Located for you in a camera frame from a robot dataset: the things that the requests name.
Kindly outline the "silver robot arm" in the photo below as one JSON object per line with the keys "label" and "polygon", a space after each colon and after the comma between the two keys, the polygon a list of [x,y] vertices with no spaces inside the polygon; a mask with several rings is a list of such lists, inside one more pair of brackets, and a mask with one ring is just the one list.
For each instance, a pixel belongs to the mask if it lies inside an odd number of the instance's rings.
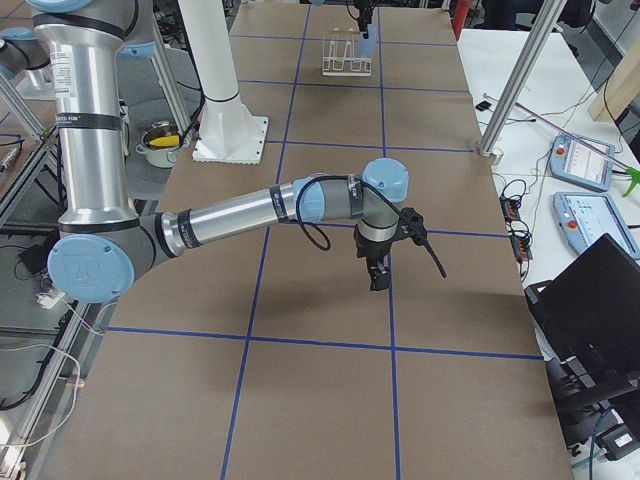
{"label": "silver robot arm", "polygon": [[158,210],[126,175],[116,60],[157,52],[152,3],[34,1],[31,9],[50,53],[67,202],[47,273],[67,296],[107,302],[189,249],[278,223],[309,233],[324,220],[353,220],[372,290],[389,286],[384,260],[393,243],[425,243],[419,214],[405,205],[408,170],[391,158],[361,173],[315,174],[200,209]]}

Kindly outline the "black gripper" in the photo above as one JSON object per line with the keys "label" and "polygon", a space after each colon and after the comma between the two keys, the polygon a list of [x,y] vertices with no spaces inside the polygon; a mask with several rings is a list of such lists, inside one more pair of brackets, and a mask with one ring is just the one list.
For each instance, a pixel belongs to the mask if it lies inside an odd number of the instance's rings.
{"label": "black gripper", "polygon": [[382,260],[391,250],[396,226],[385,228],[371,225],[356,225],[354,240],[356,245],[356,257],[366,258],[367,271],[370,277],[370,290],[387,290],[390,285],[390,270]]}
{"label": "black gripper", "polygon": [[373,1],[372,0],[355,0],[355,8],[358,10],[359,15],[356,19],[359,32],[365,37],[365,39],[372,38],[372,12]]}

